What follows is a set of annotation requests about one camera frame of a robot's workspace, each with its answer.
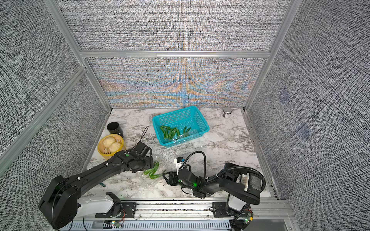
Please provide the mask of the black mug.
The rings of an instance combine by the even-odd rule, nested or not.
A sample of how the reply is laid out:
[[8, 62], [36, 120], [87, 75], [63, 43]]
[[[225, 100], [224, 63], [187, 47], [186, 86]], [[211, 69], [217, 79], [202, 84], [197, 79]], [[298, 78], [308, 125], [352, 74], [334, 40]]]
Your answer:
[[107, 125], [107, 130], [109, 131], [110, 134], [116, 134], [116, 135], [119, 135], [121, 137], [124, 137], [123, 136], [123, 130], [120, 127], [120, 125], [119, 125], [118, 122], [111, 122], [111, 123], [109, 123]]

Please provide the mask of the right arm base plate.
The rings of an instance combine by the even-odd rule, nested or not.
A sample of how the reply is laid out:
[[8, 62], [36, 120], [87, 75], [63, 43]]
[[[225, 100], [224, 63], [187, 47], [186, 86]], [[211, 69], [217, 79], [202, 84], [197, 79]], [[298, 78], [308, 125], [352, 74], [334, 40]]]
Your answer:
[[215, 218], [230, 218], [231, 215], [229, 214], [226, 208], [226, 202], [213, 202], [211, 207], [211, 212], [213, 213]]

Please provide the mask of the pale steamed bun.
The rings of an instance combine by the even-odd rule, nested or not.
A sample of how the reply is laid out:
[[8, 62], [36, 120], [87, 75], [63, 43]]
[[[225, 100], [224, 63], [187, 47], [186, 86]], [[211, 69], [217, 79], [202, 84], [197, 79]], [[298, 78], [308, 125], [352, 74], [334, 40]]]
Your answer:
[[103, 140], [103, 145], [106, 147], [106, 148], [109, 148], [112, 144], [114, 144], [116, 142], [116, 139], [112, 136], [110, 137], [106, 137], [104, 138]]

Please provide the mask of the small metal tin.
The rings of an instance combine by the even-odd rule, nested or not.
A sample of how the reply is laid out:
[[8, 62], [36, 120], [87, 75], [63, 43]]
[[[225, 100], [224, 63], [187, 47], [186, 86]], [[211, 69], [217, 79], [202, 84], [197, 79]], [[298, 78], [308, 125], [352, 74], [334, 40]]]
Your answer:
[[230, 118], [231, 115], [232, 115], [232, 112], [233, 112], [232, 108], [230, 108], [230, 107], [224, 107], [223, 108], [223, 117], [224, 118]]

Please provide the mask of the yellow bamboo steamer basket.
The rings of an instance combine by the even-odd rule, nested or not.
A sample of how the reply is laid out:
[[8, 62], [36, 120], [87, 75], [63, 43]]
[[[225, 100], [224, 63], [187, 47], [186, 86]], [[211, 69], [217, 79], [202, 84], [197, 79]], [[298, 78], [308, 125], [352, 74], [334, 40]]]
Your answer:
[[110, 134], [102, 138], [97, 146], [98, 153], [106, 160], [113, 157], [115, 153], [125, 149], [125, 140], [117, 134]]

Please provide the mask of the teal plastic basket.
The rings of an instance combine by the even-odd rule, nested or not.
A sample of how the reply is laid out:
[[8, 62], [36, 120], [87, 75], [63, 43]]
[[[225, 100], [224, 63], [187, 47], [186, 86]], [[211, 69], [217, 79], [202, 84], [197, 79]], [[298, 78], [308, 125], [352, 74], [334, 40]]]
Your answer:
[[[200, 110], [195, 106], [190, 106], [155, 116], [152, 118], [152, 122], [160, 145], [166, 148], [200, 138], [210, 130], [206, 119]], [[184, 127], [191, 127], [190, 135], [175, 141], [165, 140], [163, 133], [160, 130], [160, 126], [177, 127], [181, 132], [183, 131]]]

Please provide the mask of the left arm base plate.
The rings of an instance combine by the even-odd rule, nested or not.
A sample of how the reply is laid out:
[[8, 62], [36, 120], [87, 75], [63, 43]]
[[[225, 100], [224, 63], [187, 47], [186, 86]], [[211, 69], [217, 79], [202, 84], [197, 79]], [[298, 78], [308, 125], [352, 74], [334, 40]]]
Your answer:
[[96, 213], [95, 218], [134, 218], [137, 203], [121, 202], [120, 206], [114, 206], [107, 213]]

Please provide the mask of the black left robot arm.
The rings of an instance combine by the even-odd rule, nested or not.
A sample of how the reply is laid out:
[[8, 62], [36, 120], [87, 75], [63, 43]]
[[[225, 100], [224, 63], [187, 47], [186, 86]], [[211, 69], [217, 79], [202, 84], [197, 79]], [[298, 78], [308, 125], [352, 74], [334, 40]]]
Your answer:
[[81, 196], [103, 181], [123, 172], [136, 173], [153, 168], [152, 149], [143, 142], [134, 148], [119, 151], [110, 159], [80, 174], [64, 178], [57, 176], [50, 182], [38, 208], [51, 226], [58, 230], [74, 218], [90, 214], [118, 217], [123, 213], [121, 200], [112, 192], [92, 199]]

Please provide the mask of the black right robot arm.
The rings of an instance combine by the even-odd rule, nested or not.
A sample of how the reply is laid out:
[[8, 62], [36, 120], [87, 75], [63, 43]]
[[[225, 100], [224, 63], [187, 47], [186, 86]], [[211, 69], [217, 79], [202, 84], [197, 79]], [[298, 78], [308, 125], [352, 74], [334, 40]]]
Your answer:
[[211, 177], [196, 176], [190, 165], [180, 163], [177, 171], [166, 172], [163, 178], [168, 185], [180, 186], [182, 190], [189, 189], [189, 195], [200, 199], [217, 192], [227, 192], [225, 206], [212, 210], [234, 219], [243, 217], [246, 224], [254, 216], [251, 205], [260, 204], [261, 192], [266, 187], [266, 179], [261, 172], [232, 163], [226, 163], [219, 173]]

